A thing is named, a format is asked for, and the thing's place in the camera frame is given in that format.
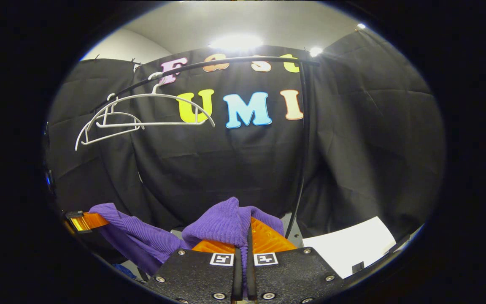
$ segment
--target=blue letter m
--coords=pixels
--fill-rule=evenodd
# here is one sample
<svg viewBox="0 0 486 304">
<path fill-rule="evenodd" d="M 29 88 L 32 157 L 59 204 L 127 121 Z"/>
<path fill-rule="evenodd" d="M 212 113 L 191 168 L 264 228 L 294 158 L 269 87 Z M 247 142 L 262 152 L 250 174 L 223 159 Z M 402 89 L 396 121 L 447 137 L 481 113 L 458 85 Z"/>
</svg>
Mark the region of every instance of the blue letter m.
<svg viewBox="0 0 486 304">
<path fill-rule="evenodd" d="M 228 129 L 241 127 L 238 115 L 245 125 L 249 125 L 253 113 L 253 125 L 269 125 L 271 119 L 267 115 L 266 98 L 266 92 L 255 92 L 251 96 L 251 101 L 249 101 L 248 104 L 245 104 L 238 94 L 224 96 L 223 100 L 228 104 L 228 123 L 226 124 L 226 127 Z"/>
</svg>

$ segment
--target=orange plastic part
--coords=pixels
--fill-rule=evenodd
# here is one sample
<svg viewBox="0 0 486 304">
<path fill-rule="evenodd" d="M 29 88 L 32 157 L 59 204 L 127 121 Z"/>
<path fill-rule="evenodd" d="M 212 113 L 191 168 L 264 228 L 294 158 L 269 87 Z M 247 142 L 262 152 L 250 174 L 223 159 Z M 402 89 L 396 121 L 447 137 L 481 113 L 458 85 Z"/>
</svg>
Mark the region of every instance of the orange plastic part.
<svg viewBox="0 0 486 304">
<path fill-rule="evenodd" d="M 251 227 L 253 254 L 297 249 L 284 236 L 254 217 L 251 218 Z"/>
<path fill-rule="evenodd" d="M 70 220 L 78 231 L 91 230 L 109 224 L 100 214 L 89 212 L 84 212 L 82 217 L 72 217 Z"/>
<path fill-rule="evenodd" d="M 235 247 L 232 244 L 213 240 L 202 240 L 192 250 L 210 253 L 235 253 Z"/>
</svg>

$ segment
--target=white wall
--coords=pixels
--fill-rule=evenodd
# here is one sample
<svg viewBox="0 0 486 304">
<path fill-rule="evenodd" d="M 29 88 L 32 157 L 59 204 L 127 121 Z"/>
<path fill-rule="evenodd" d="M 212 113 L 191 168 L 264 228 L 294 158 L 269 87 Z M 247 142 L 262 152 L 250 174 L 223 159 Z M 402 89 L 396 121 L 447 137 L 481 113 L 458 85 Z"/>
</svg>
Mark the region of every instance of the white wall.
<svg viewBox="0 0 486 304">
<path fill-rule="evenodd" d="M 81 60 L 98 58 L 147 63 L 171 53 L 157 43 L 127 29 L 119 29 L 99 42 Z"/>
</svg>

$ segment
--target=white ceiling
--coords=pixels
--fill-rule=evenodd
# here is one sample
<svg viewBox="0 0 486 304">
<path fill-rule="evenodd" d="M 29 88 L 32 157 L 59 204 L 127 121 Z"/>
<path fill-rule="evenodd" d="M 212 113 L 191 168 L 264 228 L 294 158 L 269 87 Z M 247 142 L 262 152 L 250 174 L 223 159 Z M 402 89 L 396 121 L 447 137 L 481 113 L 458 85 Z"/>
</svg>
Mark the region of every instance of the white ceiling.
<svg viewBox="0 0 486 304">
<path fill-rule="evenodd" d="M 176 54 L 235 33 L 258 36 L 270 46 L 325 48 L 357 23 L 316 1 L 172 1 L 124 28 Z"/>
</svg>

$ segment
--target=clothing rack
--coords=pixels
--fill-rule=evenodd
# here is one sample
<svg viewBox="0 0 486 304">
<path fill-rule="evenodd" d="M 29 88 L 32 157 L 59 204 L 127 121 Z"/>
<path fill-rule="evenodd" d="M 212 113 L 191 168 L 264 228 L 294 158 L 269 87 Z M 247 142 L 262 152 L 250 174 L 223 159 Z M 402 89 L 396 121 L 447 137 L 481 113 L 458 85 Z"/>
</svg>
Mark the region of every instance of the clothing rack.
<svg viewBox="0 0 486 304">
<path fill-rule="evenodd" d="M 303 60 L 299 58 L 285 58 L 285 57 L 275 57 L 275 56 L 260 56 L 260 57 L 255 57 L 255 56 L 249 56 L 249 57 L 233 57 L 233 58 L 225 58 L 225 59 L 219 59 L 219 60 L 211 60 L 211 61 L 204 61 L 204 62 L 199 62 L 199 63 L 193 63 L 189 65 L 185 65 L 183 67 L 173 69 L 170 71 L 166 71 L 162 74 L 157 75 L 156 77 L 149 77 L 148 79 L 144 79 L 142 81 L 139 81 L 138 83 L 135 83 L 133 85 L 130 85 L 129 87 L 121 90 L 120 92 L 117 92 L 115 94 L 110 95 L 110 98 L 107 100 L 104 100 L 97 106 L 95 106 L 90 113 L 93 113 L 96 111 L 96 109 L 100 108 L 104 104 L 111 102 L 112 99 L 115 100 L 115 98 L 118 98 L 121 94 L 124 94 L 126 92 L 130 92 L 131 90 L 141 87 L 142 85 L 145 85 L 147 83 L 150 83 L 153 80 L 160 79 L 169 75 L 173 75 L 176 73 L 180 73 L 183 71 L 188 71 L 191 69 L 196 69 L 196 68 L 202 68 L 202 67 L 207 67 L 208 65 L 216 65 L 216 64 L 222 64 L 222 63 L 235 63 L 235 62 L 250 62 L 250 61 L 271 61 L 271 62 L 293 62 L 299 64 L 299 78 L 301 81 L 301 112 L 303 113 L 303 157 L 301 158 L 300 161 L 300 173 L 299 173 L 299 179 L 297 181 L 297 188 L 299 188 L 297 192 L 297 200 L 293 204 L 292 208 L 292 214 L 290 216 L 290 221 L 286 230 L 286 235 L 285 238 L 288 238 L 288 236 L 291 233 L 292 226 L 295 221 L 295 217 L 297 215 L 297 210 L 299 209 L 299 204 L 301 202 L 301 195 L 303 193 L 303 184 L 305 183 L 305 165 L 307 164 L 307 157 L 308 157 L 308 146 L 309 146 L 309 120 L 305 119 L 305 100 L 307 100 L 308 92 L 307 92 L 307 81 L 305 77 L 305 66 L 308 65 L 309 67 L 319 67 L 320 63 L 312 60 Z"/>
</svg>

